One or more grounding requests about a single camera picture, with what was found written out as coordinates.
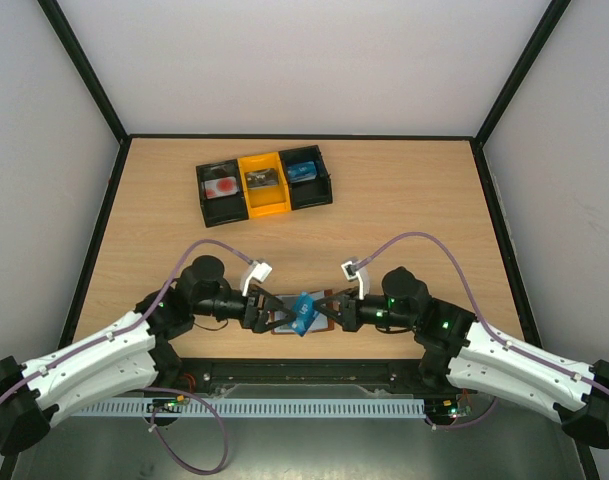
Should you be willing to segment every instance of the cable connector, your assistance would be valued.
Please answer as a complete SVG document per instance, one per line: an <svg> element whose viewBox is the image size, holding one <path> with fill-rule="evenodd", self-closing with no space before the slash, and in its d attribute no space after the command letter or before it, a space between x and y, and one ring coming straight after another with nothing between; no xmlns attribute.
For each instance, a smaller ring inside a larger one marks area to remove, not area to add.
<svg viewBox="0 0 609 480"><path fill-rule="evenodd" d="M251 280L257 280L259 283L262 283L264 280L266 280L272 270L273 267L271 267L264 260L253 260L253 263L248 267L246 272L244 272L240 281L240 290L242 291L242 295L245 297L248 296L248 290L251 287Z"/></svg>
<svg viewBox="0 0 609 480"><path fill-rule="evenodd" d="M355 280L359 282L359 298L360 300L364 300L364 296L368 294L371 289L371 279L368 276L366 268L360 268L359 270L355 268L357 262L357 257L351 257L342 263L341 267L344 276L349 282L354 282Z"/></svg>

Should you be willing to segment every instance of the wooden tabletop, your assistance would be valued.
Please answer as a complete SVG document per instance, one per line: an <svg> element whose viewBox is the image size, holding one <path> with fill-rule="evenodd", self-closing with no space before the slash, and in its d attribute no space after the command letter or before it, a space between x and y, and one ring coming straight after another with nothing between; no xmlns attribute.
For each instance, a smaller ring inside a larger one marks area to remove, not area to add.
<svg viewBox="0 0 609 480"><path fill-rule="evenodd" d="M320 146L333 182L332 205L205 228L195 165L311 144ZM134 139L82 309L75 340L121 317L159 289L195 240L224 241L273 273L274 294L353 286L340 263L364 258L391 237L421 230L441 239L467 275L486 318L522 338L506 273L468 142L409 140ZM237 286L246 264L205 246ZM368 266L371 292L383 275L404 265L433 296L470 308L444 254L425 239L399 242ZM198 318L217 326L210 318ZM337 327L306 335L262 335L237 321L208 332L194 328L172 341L183 357L210 358L420 358L412 334L385 335L371 326L357 333Z"/></svg>

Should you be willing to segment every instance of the white panel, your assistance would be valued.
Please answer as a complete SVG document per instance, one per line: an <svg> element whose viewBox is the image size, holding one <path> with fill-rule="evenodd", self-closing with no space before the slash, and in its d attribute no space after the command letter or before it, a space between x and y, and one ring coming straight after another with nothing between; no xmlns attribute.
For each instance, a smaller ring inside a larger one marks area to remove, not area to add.
<svg viewBox="0 0 609 480"><path fill-rule="evenodd" d="M0 359L55 349L116 151L38 3L0 2Z"/></svg>
<svg viewBox="0 0 609 480"><path fill-rule="evenodd" d="M127 131L473 135L548 0L62 0Z"/></svg>
<svg viewBox="0 0 609 480"><path fill-rule="evenodd" d="M545 346L609 361L609 0L571 3L486 151Z"/></svg>

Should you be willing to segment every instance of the table surface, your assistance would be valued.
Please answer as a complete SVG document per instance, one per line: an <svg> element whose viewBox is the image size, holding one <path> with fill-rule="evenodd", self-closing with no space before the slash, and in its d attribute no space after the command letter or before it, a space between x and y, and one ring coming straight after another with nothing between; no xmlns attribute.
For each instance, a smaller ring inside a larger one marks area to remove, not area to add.
<svg viewBox="0 0 609 480"><path fill-rule="evenodd" d="M333 183L332 205L207 229L199 208L195 165L301 147L320 146ZM416 140L134 139L130 147L75 340L105 327L159 289L195 240L224 241L273 273L274 294L341 290L340 263L364 258L405 231L425 231L452 250L486 318L522 337L515 305L468 142ZM231 285L247 265L214 246ZM404 265L435 297L470 308L455 270L425 239L399 242L368 267L371 292ZM199 317L216 327L211 318ZM370 326L306 335L262 335L237 321L221 331L194 328L172 341L182 357L397 359L420 358L412 334L385 335Z"/></svg>

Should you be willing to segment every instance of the black frame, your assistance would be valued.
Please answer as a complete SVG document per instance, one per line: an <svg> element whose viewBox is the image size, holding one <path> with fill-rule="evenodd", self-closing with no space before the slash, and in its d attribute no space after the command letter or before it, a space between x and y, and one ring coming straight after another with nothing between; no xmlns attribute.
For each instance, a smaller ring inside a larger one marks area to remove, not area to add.
<svg viewBox="0 0 609 480"><path fill-rule="evenodd" d="M71 61L77 68L82 80L86 84L91 96L95 100L99 110L104 116L107 124L113 131L115 138L120 144L119 152L113 167L113 173L106 190L104 201L100 210L100 214L93 230L91 242L84 260L82 272L75 289L75 294L71 303L58 348L62 348L72 342L79 316L84 304L88 286L93 274L95 262L99 254L100 245L104 236L108 219L113 206L113 201L117 193L120 177L124 169L124 164L128 156L128 151L133 138L230 138L230 139L299 139L299 140L451 140L451 141L468 141L471 146L471 151L475 159L478 175L486 199L491 222L495 230L498 247L504 262L508 282L515 302L515 307L520 321L520 326L527 342L542 346L537 325L533 317L533 312L530 308L526 290L520 275L519 266L513 251L513 245L510 240L510 235L504 216L500 208L500 203L497 197L497 192L493 184L493 180L489 171L488 162L484 156L483 147L492 134L493 130L500 121L504 111L510 104L513 96L519 89L522 81L526 77L533 63L536 61L539 52L542 50L549 36L553 32L555 26L562 17L564 11L570 4L571 0L552 0L540 20L537 28L533 32L529 42L527 43L522 55L513 68L510 76L500 91L491 110L484 120L479 132L475 137L470 136L418 136L418 135L271 135L271 134L128 134L124 129L115 109L113 108L106 92L104 91L97 75L95 74L88 58L86 57L81 45L79 44L75 33L70 24L66 20L57 0L37 0L42 7L46 17L51 23L54 31L60 38L62 45L66 49ZM360 369L366 369L368 373L362 377L364 381L360 382L363 385L388 385L392 391L399 393L407 393L399 390L399 384L386 379L393 376L396 377L398 372L403 375L404 371L416 369L417 360L351 360L351 361L265 361L265 360L230 360L230 359L187 359L187 366L195 371L208 373L208 378L217 378L216 372L249 372L252 371L253 378L273 378L285 375L288 372L296 373L306 365L307 368L313 368L315 371L321 372L320 375L328 378L340 378L351 371L360 372ZM203 391L208 390L212 385L208 385L202 381L201 376L198 376L200 382L199 388ZM420 386L415 386L416 393L430 396L429 392L420 392ZM584 469L584 474L588 480L599 480L599 473L595 466L590 448L576 442L576 447L580 462ZM17 457L7 457L4 460L2 469L0 470L0 480L10 479L15 468Z"/></svg>

